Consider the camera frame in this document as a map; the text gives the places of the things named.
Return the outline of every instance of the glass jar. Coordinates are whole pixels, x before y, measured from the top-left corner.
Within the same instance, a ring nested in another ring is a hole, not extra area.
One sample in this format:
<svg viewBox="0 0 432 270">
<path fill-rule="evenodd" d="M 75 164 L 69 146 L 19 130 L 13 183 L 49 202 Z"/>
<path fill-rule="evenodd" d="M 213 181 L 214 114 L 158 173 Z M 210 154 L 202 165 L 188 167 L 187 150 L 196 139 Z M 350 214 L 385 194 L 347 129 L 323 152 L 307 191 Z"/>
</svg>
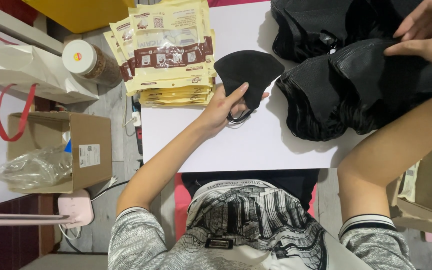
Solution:
<svg viewBox="0 0 432 270">
<path fill-rule="evenodd" d="M 115 87 L 123 79 L 116 59 L 84 40 L 69 42 L 62 58 L 69 72 L 94 83 Z"/>
</svg>

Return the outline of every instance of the black and white shirt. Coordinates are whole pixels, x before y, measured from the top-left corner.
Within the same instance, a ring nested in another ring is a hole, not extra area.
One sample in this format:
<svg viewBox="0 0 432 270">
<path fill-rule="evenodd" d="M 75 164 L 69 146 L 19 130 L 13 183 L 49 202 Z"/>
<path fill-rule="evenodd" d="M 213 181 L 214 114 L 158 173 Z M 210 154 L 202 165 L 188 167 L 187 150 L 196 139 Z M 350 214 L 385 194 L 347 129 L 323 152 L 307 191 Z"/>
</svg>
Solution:
<svg viewBox="0 0 432 270">
<path fill-rule="evenodd" d="M 414 269 L 390 218 L 353 217 L 339 238 L 267 182 L 213 181 L 195 193 L 186 232 L 169 251 L 153 214 L 140 207 L 122 212 L 111 232 L 108 269 Z"/>
</svg>

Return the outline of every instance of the white table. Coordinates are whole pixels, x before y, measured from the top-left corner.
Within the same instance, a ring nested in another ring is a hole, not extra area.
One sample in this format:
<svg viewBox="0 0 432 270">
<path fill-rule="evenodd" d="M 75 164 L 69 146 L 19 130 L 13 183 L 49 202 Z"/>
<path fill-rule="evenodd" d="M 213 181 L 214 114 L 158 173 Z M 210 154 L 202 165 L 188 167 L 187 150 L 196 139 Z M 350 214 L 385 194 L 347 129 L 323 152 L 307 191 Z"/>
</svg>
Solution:
<svg viewBox="0 0 432 270">
<path fill-rule="evenodd" d="M 216 33 L 216 59 L 241 50 L 273 54 L 278 24 L 271 15 L 269 1 L 211 8 L 210 21 Z M 295 65 L 276 58 L 286 70 Z M 221 83 L 221 79 L 217 78 L 216 82 Z M 343 136 L 329 142 L 297 138 L 286 126 L 288 102 L 285 96 L 274 83 L 266 92 L 270 93 L 269 98 L 261 101 L 246 122 L 226 127 L 204 142 L 179 172 L 334 168 L 366 137 L 348 129 Z M 202 110 L 194 107 L 141 108 L 144 162 L 195 120 Z"/>
</svg>

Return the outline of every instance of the yellow box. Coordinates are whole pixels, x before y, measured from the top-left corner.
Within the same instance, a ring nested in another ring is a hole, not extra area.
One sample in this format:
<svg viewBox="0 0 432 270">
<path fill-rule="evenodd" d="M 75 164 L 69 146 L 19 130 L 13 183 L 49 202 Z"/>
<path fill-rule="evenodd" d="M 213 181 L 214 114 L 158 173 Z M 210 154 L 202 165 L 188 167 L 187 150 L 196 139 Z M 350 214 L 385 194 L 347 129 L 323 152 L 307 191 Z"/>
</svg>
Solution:
<svg viewBox="0 0 432 270">
<path fill-rule="evenodd" d="M 133 0 L 23 0 L 46 17 L 81 34 L 128 17 Z"/>
</svg>

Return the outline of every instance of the clear plastic bag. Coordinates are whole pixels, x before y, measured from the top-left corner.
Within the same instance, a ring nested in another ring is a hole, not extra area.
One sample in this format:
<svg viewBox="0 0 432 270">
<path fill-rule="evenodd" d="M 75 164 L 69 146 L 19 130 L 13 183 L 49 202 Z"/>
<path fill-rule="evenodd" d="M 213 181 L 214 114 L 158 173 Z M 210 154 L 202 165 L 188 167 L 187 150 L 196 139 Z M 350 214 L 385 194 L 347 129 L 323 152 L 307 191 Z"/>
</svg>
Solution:
<svg viewBox="0 0 432 270">
<path fill-rule="evenodd" d="M 65 144 L 50 146 L 21 155 L 0 166 L 0 180 L 9 189 L 52 187 L 73 172 L 71 153 Z"/>
</svg>

